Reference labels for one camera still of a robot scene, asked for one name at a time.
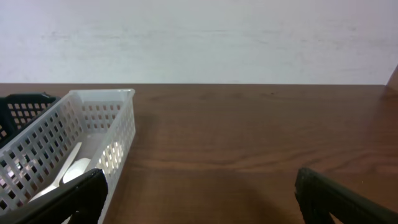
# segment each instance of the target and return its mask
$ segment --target wall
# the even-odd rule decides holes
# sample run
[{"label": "wall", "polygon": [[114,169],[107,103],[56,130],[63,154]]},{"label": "wall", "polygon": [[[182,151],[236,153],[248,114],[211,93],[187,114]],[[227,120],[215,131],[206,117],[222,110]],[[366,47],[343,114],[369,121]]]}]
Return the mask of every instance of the wall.
[{"label": "wall", "polygon": [[2,0],[1,82],[386,84],[396,0]]}]

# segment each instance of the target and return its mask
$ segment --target white plastic basket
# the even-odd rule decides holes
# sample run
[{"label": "white plastic basket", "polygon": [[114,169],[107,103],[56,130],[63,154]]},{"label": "white plastic basket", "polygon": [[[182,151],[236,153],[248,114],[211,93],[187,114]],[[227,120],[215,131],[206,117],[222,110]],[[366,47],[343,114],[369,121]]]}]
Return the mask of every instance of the white plastic basket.
[{"label": "white plastic basket", "polygon": [[86,170],[104,170],[108,196],[102,223],[136,133],[134,90],[72,90],[0,150],[0,215],[23,206],[50,184],[75,144]]}]

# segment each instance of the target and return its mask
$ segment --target basket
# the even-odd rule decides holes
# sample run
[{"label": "basket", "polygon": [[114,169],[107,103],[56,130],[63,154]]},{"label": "basket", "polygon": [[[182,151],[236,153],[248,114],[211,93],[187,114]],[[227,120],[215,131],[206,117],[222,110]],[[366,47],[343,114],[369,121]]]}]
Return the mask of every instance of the basket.
[{"label": "basket", "polygon": [[45,93],[13,94],[0,98],[0,148],[59,99]]},{"label": "basket", "polygon": [[50,184],[76,143],[108,183],[102,223],[136,133],[134,90],[72,90],[0,151],[0,215]]}]

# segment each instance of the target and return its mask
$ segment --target white spoon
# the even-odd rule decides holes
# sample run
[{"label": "white spoon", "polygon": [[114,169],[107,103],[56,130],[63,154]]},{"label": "white spoon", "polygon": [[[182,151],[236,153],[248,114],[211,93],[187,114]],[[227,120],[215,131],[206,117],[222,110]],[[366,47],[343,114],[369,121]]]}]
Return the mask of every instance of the white spoon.
[{"label": "white spoon", "polygon": [[80,147],[81,147],[81,142],[78,142],[76,144],[76,146],[73,148],[72,152],[69,154],[65,163],[63,163],[62,168],[60,169],[60,172],[58,173],[58,175],[56,176],[54,181],[48,187],[44,188],[42,191],[37,193],[37,195],[35,195],[35,197],[33,197],[30,201],[33,201],[60,186],[60,181],[61,181],[63,175],[68,170],[70,164],[72,164],[72,162],[75,160],[75,157],[76,157],[77,153],[79,152]]}]

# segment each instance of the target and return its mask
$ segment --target white round object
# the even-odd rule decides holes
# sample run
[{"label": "white round object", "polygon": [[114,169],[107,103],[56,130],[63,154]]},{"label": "white round object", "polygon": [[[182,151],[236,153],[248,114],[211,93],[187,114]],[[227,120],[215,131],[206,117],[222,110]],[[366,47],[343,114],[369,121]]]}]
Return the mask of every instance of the white round object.
[{"label": "white round object", "polygon": [[63,176],[62,182],[65,184],[73,180],[74,178],[82,175],[85,172],[89,163],[90,159],[87,158],[82,158],[79,159],[78,161],[75,161]]}]

